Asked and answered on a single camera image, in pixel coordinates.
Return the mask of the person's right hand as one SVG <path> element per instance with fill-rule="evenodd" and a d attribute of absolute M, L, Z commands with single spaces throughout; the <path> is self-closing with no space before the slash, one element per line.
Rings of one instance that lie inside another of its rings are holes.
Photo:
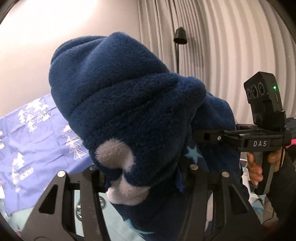
<path fill-rule="evenodd" d="M 256 163 L 254 153 L 247 152 L 247 162 L 248 162 L 248 172 L 249 178 L 253 185 L 258 185 L 259 182 L 263 180 L 262 167 Z M 285 150 L 281 148 L 280 150 L 274 151 L 269 154 L 267 161 L 274 164 L 274 172 L 278 172 L 280 167 L 283 165 L 283 160 L 285 159 Z"/>

